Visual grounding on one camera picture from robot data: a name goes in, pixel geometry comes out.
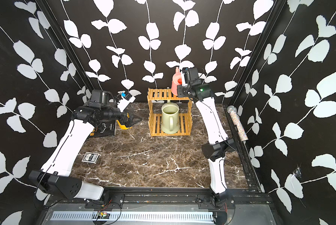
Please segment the yellow plastic watering can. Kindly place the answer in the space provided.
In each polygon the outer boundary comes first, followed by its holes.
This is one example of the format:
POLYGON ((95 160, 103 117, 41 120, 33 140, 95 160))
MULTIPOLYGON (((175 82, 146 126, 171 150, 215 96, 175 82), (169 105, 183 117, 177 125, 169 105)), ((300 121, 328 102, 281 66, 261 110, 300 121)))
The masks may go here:
POLYGON ((127 120, 117 120, 118 126, 122 130, 130 129, 131 128, 131 121, 130 119, 127 120))

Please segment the pink plastic watering can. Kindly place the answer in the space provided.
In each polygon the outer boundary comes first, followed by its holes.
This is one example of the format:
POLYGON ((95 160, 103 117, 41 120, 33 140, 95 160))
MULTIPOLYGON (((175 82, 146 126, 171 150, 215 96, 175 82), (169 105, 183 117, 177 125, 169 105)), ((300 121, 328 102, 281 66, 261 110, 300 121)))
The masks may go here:
POLYGON ((172 77, 171 92, 173 95, 178 96, 177 87, 182 84, 182 74, 179 67, 176 67, 175 74, 172 77))

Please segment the wooden slatted two-tier shelf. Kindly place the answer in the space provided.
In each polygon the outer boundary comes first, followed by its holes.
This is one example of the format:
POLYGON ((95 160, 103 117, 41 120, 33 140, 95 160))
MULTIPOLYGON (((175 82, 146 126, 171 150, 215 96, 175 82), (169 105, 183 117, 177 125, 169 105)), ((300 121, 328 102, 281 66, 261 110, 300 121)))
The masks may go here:
POLYGON ((150 135, 153 137, 159 137, 159 136, 189 136, 192 129, 192 115, 191 115, 191 109, 193 101, 189 100, 188 97, 177 97, 175 96, 171 89, 148 89, 147 92, 147 101, 149 105, 149 131, 150 135), (178 114, 178 123, 179 123, 179 130, 175 134, 166 134, 161 130, 161 124, 162 124, 162 113, 155 113, 154 112, 154 102, 159 101, 170 101, 171 103, 173 101, 179 101, 187 100, 187 112, 182 113, 180 112, 178 114))

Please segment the light green watering can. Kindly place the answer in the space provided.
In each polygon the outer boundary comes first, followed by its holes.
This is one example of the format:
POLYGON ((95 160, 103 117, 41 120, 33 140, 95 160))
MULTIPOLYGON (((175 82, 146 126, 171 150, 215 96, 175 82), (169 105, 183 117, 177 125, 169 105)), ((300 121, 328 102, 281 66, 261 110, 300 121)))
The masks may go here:
POLYGON ((161 130, 166 134, 175 134, 179 130, 179 106, 175 103, 165 103, 161 107, 161 130))

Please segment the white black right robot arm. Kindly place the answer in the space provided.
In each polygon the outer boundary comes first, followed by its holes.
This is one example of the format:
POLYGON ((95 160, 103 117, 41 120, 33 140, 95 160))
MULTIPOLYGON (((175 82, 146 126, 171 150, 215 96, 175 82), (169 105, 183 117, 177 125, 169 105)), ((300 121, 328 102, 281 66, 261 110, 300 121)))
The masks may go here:
POLYGON ((202 79, 182 82, 177 86, 178 97, 192 100, 203 118, 208 134, 208 143, 202 145, 202 153, 208 159, 211 175, 211 203, 220 208, 230 202, 224 174, 226 151, 233 150, 233 140, 228 138, 219 119, 214 94, 209 84, 202 79))

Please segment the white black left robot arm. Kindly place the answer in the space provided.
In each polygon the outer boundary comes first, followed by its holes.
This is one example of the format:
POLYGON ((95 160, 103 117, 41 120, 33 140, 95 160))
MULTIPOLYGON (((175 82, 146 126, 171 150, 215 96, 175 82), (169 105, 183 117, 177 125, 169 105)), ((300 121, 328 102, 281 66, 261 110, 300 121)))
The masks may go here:
POLYGON ((91 98, 74 110, 66 133, 47 162, 29 174, 36 190, 67 200, 101 200, 104 187, 71 177, 72 166, 90 133, 102 123, 119 121, 129 128, 142 120, 125 111, 134 101, 129 92, 116 97, 109 91, 93 90, 91 98))

